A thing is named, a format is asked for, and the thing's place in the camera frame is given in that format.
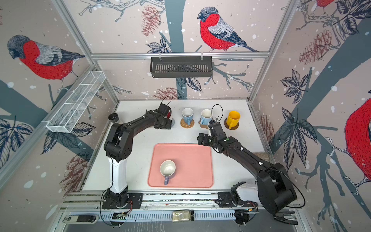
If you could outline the dark brown round coaster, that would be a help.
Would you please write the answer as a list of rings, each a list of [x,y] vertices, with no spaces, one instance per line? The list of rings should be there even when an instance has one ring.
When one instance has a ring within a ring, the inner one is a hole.
[[[229,130],[236,130],[239,127],[239,123],[237,123],[236,126],[229,128],[229,125],[227,124],[227,119],[224,120],[224,126]]]

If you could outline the yellow mug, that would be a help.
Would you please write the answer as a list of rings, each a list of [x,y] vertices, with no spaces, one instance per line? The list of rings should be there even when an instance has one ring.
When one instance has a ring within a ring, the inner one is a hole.
[[[229,125],[229,128],[234,127],[239,123],[239,120],[241,118],[241,115],[237,111],[231,111],[229,112],[228,118],[227,118],[227,124]]]

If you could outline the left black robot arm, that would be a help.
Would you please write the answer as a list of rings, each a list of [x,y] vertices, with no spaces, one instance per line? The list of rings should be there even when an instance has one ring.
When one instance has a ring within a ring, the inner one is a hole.
[[[123,208],[129,203],[126,168],[127,159],[132,153],[134,136],[150,127],[156,130],[170,130],[173,124],[171,115],[171,108],[163,103],[158,109],[148,110],[143,116],[127,123],[120,124],[117,114],[110,115],[109,119],[113,124],[104,143],[104,150],[111,165],[112,183],[104,194],[105,208],[111,206]]]

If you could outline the tan cork round coaster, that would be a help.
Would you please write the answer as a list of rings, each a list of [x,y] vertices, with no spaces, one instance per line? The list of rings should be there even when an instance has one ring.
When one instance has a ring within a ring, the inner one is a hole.
[[[181,119],[181,121],[180,121],[181,127],[185,128],[185,129],[192,128],[194,126],[194,124],[195,124],[194,120],[192,120],[189,125],[184,121],[184,119]]]

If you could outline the white mug light-blue handle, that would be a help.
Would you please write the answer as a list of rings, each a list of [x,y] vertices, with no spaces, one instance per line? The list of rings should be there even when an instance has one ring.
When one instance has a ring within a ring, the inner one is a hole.
[[[210,121],[212,120],[212,111],[210,109],[204,109],[201,112],[201,125],[209,125]]]

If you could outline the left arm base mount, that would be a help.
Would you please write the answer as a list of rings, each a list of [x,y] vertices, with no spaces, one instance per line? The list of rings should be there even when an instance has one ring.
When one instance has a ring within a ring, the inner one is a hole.
[[[121,209],[140,209],[143,201],[142,193],[128,193],[124,201],[116,203],[107,194],[103,197],[102,209],[121,210]]]

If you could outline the pink tray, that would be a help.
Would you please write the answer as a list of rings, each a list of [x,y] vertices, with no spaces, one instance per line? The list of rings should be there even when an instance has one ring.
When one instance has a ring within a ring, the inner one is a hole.
[[[162,163],[175,163],[168,185],[160,172]],[[148,185],[157,188],[211,188],[214,185],[212,151],[197,144],[157,144],[154,147]]]

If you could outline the white mug purple handle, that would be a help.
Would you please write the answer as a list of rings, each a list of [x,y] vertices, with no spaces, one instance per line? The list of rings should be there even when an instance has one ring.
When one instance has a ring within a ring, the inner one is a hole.
[[[167,186],[170,178],[175,174],[176,164],[172,160],[165,160],[160,166],[160,173],[165,178],[164,185]]]

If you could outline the brown flower-shaped coaster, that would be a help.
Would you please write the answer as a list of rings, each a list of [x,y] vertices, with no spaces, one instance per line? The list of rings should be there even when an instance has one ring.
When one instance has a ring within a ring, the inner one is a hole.
[[[198,121],[198,124],[200,125],[200,127],[203,128],[203,129],[207,129],[207,130],[209,129],[209,124],[210,123],[213,124],[213,123],[216,123],[216,121],[215,120],[211,120],[206,125],[201,124],[201,120]]]

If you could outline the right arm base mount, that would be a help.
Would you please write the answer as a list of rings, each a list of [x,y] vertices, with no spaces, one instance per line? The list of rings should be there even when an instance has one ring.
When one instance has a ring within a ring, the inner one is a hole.
[[[220,207],[251,207],[256,208],[259,203],[252,201],[243,201],[237,195],[233,195],[230,191],[222,191],[217,193],[215,203]]]

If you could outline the black clamp tool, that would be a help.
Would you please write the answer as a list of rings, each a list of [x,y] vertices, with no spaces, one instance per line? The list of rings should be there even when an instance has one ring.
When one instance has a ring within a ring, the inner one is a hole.
[[[294,217],[295,212],[287,211],[287,212],[278,212],[273,215],[273,219],[289,225],[298,225],[298,221]]]

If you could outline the black-lid spice jar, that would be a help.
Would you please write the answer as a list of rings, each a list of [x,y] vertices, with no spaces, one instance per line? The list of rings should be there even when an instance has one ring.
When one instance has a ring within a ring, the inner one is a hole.
[[[108,116],[108,119],[112,122],[112,123],[118,123],[119,122],[119,117],[118,117],[118,114],[117,113],[112,113]]]

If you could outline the white mug blue handle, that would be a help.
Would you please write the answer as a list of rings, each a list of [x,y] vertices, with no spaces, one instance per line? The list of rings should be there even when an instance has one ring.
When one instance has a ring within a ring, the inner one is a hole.
[[[190,126],[193,121],[194,111],[191,108],[184,108],[182,111],[183,121]]]

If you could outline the black device on rail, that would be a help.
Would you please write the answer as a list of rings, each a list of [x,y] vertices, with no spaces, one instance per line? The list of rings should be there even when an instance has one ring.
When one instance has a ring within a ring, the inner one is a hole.
[[[65,224],[94,224],[97,222],[96,215],[70,215],[66,216],[63,221]]]

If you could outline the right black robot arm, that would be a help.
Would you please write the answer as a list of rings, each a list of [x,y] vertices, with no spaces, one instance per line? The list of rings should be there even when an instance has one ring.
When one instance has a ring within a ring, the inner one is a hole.
[[[254,155],[237,139],[226,136],[219,122],[208,127],[209,133],[198,135],[198,144],[214,148],[248,170],[257,181],[259,201],[269,213],[274,215],[297,199],[294,186],[282,164],[272,164]]]

